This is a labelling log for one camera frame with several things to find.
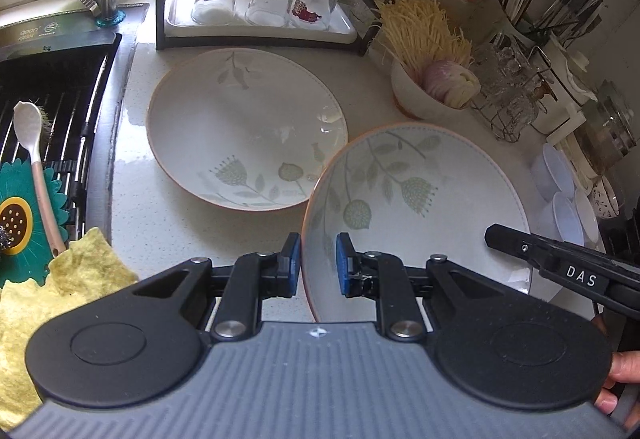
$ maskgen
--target white spoon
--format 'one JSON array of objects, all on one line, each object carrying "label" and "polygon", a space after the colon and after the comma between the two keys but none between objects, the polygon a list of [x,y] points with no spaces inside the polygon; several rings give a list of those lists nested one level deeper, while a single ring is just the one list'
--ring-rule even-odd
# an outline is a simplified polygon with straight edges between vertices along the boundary
[{"label": "white spoon", "polygon": [[38,199],[38,209],[42,216],[44,232],[51,248],[51,253],[57,257],[66,250],[65,243],[60,236],[58,222],[53,214],[49,191],[44,182],[42,159],[40,158],[40,133],[42,132],[42,114],[40,109],[32,103],[18,102],[14,107],[14,130],[18,142],[29,152],[31,158],[31,173],[33,185]]}]

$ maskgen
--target finger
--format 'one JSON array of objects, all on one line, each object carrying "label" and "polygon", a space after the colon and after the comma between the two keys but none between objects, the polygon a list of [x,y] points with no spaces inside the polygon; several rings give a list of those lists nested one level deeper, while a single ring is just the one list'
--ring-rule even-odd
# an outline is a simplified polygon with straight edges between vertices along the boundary
[{"label": "finger", "polygon": [[591,323],[600,329],[604,336],[607,336],[607,326],[604,324],[604,318],[602,318],[602,315],[594,316],[593,319],[591,319]]},{"label": "finger", "polygon": [[622,383],[640,383],[640,351],[613,353],[609,378]]},{"label": "finger", "polygon": [[599,409],[602,413],[610,414],[616,408],[618,404],[618,399],[609,392],[609,390],[602,389],[598,394],[598,398],[594,405],[597,409]]},{"label": "finger", "polygon": [[633,428],[640,422],[640,404],[636,403],[631,409],[629,417],[626,418],[625,428]]}]

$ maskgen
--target yellow sponge cloth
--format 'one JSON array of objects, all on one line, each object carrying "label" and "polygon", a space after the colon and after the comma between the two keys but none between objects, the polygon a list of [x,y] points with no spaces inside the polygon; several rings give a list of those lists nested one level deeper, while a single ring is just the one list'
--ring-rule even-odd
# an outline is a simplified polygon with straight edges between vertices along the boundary
[{"label": "yellow sponge cloth", "polygon": [[100,229],[49,264],[43,287],[33,279],[6,282],[0,294],[0,427],[20,424],[40,404],[24,364],[29,338],[45,322],[137,281],[107,243]]}]

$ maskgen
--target metal screw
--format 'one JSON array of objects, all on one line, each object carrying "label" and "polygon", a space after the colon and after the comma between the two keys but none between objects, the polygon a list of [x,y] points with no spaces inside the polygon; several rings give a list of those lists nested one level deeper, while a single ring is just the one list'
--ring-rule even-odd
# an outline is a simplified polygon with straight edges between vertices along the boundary
[{"label": "metal screw", "polygon": [[246,331],[246,326],[238,320],[227,320],[216,325],[214,330],[223,338],[235,338]]},{"label": "metal screw", "polygon": [[414,338],[422,332],[422,326],[413,320],[401,320],[391,326],[391,332],[400,338]]}]

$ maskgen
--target utensil holder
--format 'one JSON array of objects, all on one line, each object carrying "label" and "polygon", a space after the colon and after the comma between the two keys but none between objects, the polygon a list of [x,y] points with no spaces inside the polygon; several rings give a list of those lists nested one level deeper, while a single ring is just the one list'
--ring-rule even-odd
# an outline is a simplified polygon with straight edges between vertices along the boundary
[{"label": "utensil holder", "polygon": [[497,34],[517,38],[526,49],[536,43],[519,32],[504,13],[500,0],[482,0],[462,26],[465,38],[474,46],[491,41]]}]

